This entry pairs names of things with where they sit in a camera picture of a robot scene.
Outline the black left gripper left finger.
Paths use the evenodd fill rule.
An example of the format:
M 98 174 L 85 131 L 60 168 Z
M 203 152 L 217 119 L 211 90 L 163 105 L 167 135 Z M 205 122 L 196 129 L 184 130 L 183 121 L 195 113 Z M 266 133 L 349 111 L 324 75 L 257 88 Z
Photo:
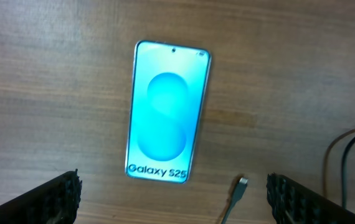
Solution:
M 0 205 L 0 223 L 73 223 L 81 192 L 78 170 L 68 171 Z

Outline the Galaxy S25 smartphone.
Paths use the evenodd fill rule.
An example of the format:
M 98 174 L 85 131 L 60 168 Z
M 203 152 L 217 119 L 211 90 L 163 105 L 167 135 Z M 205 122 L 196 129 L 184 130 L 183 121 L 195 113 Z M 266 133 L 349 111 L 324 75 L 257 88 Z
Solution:
M 141 40 L 135 46 L 125 173 L 183 184 L 211 68 L 206 49 Z

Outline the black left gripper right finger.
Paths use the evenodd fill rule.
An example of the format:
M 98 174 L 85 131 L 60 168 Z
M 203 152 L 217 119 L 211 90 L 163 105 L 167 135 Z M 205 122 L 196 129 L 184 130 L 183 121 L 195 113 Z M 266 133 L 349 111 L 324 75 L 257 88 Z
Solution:
M 267 176 L 267 201 L 278 224 L 355 224 L 355 214 L 276 173 Z

